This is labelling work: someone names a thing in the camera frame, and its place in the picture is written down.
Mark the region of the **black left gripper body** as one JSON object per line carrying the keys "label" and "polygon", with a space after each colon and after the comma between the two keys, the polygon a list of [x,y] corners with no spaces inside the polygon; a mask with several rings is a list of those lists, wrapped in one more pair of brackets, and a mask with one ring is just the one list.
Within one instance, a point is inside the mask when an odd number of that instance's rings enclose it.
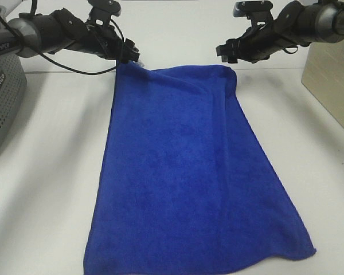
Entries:
{"label": "black left gripper body", "polygon": [[139,50],[134,41],[119,37],[113,26],[107,28],[86,24],[87,35],[75,41],[71,50],[97,55],[106,60],[117,60],[127,64],[139,61]]}

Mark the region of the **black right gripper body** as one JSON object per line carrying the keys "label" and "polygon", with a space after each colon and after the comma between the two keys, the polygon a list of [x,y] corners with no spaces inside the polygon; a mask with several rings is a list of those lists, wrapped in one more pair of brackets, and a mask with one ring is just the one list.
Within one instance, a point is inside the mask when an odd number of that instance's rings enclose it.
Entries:
{"label": "black right gripper body", "polygon": [[280,40],[281,36],[273,30],[271,23],[249,27],[241,37],[230,38],[217,46],[216,55],[229,64],[236,64],[239,60],[254,64],[281,51]]}

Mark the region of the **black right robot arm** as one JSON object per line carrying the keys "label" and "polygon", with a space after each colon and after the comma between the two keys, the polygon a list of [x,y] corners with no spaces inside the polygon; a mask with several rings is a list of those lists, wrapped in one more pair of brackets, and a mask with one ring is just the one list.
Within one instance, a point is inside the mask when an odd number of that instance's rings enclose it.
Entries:
{"label": "black right robot arm", "polygon": [[230,38],[216,47],[222,62],[239,60],[255,64],[270,55],[308,47],[313,42],[334,44],[344,40],[344,2],[317,1],[305,6],[299,1],[288,3],[273,18],[271,1],[242,1],[234,5],[234,17],[245,17],[251,26],[239,38]]}

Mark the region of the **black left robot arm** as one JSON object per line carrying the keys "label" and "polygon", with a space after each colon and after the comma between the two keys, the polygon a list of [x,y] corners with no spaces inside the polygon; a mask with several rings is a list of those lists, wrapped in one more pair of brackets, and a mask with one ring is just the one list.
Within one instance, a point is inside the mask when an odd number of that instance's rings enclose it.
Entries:
{"label": "black left robot arm", "polygon": [[0,57],[16,54],[31,58],[65,49],[124,64],[137,62],[140,54],[134,42],[122,38],[113,26],[112,18],[121,14],[120,4],[117,1],[89,4],[92,8],[86,21],[65,8],[48,15],[21,13],[9,22],[0,14]]}

